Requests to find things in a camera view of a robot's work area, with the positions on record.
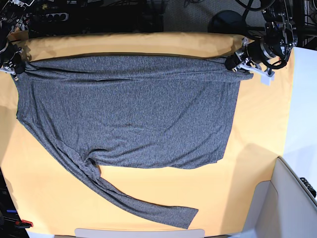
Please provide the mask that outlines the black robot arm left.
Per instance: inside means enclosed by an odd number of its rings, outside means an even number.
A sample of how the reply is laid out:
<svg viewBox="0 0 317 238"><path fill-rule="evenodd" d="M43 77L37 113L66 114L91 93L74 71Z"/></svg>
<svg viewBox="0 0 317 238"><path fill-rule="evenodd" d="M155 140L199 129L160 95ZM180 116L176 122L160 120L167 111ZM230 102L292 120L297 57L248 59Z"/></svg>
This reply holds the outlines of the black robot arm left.
<svg viewBox="0 0 317 238"><path fill-rule="evenodd" d="M242 41L242 47L225 61L225 67L233 72L253 71L272 78L274 71L284 68L292 49L297 45L292 16L292 1L262 0L260 7L251 3L237 3L246 11L261 12L265 19L265 35L249 42Z"/></svg>

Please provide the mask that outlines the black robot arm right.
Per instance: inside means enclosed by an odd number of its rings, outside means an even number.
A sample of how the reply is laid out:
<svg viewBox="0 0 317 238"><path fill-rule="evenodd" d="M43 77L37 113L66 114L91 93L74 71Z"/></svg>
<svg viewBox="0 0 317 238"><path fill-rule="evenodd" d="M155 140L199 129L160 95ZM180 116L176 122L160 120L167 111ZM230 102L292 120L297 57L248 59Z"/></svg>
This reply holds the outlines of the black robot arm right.
<svg viewBox="0 0 317 238"><path fill-rule="evenodd" d="M25 62L21 58L22 48L12 44L8 37L32 4L32 0L8 0L0 11L0 70L15 81L25 71Z"/></svg>

